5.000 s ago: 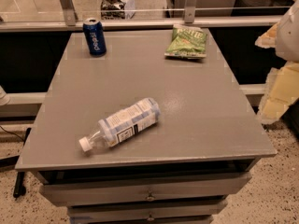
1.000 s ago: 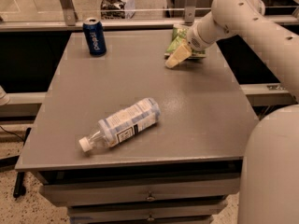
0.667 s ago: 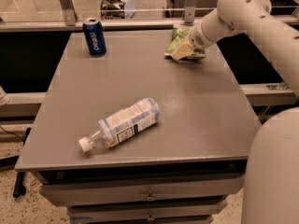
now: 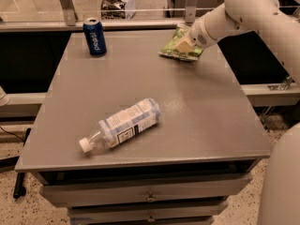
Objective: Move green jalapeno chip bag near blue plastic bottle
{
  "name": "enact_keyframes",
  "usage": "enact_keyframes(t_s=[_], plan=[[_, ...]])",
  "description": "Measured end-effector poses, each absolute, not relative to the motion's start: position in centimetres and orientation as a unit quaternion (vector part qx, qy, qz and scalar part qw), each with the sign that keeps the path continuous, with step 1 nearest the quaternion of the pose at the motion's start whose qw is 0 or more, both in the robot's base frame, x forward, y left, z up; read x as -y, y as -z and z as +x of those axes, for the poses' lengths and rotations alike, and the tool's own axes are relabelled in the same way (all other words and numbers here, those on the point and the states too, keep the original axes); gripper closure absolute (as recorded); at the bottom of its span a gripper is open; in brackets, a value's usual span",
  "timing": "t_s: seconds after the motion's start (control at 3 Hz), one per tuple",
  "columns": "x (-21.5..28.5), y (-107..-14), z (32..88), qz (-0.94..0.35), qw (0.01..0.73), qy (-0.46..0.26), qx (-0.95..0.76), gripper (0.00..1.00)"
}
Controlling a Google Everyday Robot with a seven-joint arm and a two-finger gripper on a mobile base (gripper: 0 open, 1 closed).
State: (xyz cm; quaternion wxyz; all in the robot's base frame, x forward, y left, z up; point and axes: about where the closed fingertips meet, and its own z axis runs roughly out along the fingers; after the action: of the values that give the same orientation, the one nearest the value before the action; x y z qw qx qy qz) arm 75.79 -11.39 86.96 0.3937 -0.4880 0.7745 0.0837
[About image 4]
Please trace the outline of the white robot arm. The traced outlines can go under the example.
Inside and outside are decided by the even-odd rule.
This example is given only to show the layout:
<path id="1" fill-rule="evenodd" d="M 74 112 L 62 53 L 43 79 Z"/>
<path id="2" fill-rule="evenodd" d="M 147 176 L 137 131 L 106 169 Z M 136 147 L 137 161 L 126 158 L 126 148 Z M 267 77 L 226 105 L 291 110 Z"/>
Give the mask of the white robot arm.
<path id="1" fill-rule="evenodd" d="M 278 0 L 224 0 L 196 20 L 175 48 L 181 53 L 205 49 L 248 30 L 300 83 L 300 23 L 279 10 Z M 257 225 L 300 225 L 300 124 L 282 135 L 271 152 Z"/>

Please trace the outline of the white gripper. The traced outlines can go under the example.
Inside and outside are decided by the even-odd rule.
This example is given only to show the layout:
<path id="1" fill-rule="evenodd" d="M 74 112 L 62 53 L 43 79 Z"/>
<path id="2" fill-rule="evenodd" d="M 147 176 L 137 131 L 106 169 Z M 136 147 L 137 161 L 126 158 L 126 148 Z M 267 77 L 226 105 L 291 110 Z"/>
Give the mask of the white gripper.
<path id="1" fill-rule="evenodd" d="M 188 37 L 182 37 L 175 44 L 180 53 L 192 53 L 195 45 L 205 49 L 217 44 L 226 37 L 238 36 L 249 32 L 239 22 L 234 21 L 226 12 L 222 4 L 197 19 L 188 32 Z"/>

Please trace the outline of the robot base behind glass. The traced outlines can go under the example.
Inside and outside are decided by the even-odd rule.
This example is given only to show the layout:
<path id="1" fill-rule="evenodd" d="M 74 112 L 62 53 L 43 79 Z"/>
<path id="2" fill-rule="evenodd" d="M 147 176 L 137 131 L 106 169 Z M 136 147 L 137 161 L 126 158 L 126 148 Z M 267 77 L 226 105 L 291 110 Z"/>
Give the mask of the robot base behind glass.
<path id="1" fill-rule="evenodd" d="M 135 0 L 102 0 L 100 5 L 102 20 L 132 19 L 135 12 Z"/>

